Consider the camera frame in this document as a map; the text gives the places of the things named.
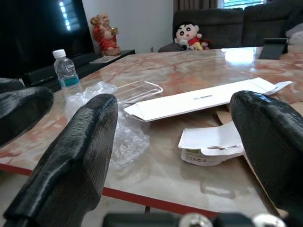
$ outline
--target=marble table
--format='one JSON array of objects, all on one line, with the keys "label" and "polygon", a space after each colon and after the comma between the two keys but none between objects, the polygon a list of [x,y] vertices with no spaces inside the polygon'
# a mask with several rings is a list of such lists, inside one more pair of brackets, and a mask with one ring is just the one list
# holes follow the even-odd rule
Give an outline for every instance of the marble table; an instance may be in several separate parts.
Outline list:
[{"label": "marble table", "polygon": [[[160,96],[264,78],[294,83],[274,94],[288,103],[303,101],[303,47],[290,47],[280,61],[259,60],[260,48],[222,49],[129,55],[83,78],[83,88],[106,81],[122,86],[138,80],[160,85]],[[30,175],[49,144],[67,124],[62,92],[31,131],[0,149],[0,170]],[[218,126],[217,108],[150,123],[151,144],[136,161],[121,170],[109,169],[104,195],[177,213],[240,212],[252,216],[275,212],[245,159],[218,166],[183,162],[178,141],[185,127]]]}]

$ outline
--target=couch armrest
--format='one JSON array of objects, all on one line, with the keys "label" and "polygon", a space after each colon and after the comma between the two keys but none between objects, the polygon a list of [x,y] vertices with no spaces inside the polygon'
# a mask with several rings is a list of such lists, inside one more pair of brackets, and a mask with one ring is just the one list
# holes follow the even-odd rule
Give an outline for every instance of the couch armrest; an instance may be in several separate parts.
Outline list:
[{"label": "couch armrest", "polygon": [[176,43],[170,43],[166,46],[161,47],[158,52],[175,52],[175,51],[183,51],[183,48],[180,47]]}]

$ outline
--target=water bottle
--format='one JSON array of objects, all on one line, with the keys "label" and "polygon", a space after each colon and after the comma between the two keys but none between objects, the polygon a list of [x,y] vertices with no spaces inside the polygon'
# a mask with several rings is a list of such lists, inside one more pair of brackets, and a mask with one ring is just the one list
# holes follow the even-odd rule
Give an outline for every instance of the water bottle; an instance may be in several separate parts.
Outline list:
[{"label": "water bottle", "polygon": [[53,51],[53,56],[56,59],[53,66],[65,98],[78,92],[82,93],[83,91],[75,70],[74,63],[71,59],[66,57],[65,50],[60,49]]}]

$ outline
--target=white cardboard box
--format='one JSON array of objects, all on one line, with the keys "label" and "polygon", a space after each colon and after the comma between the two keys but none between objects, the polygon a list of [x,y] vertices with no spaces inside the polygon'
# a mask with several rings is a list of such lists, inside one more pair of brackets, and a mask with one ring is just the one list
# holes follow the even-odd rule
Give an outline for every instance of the white cardboard box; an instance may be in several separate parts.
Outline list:
[{"label": "white cardboard box", "polygon": [[138,102],[124,110],[141,121],[150,122],[227,104],[230,102],[232,95],[238,91],[248,90],[264,94],[275,88],[275,85],[262,78],[248,79],[231,84]]}]

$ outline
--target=black tv screen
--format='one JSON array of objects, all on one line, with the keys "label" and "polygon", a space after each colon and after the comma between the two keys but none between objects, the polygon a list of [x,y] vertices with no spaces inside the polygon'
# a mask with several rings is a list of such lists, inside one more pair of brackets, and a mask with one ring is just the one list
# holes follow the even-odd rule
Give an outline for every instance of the black tv screen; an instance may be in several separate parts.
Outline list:
[{"label": "black tv screen", "polygon": [[0,0],[0,19],[0,77],[52,65],[53,50],[93,52],[81,0]]}]

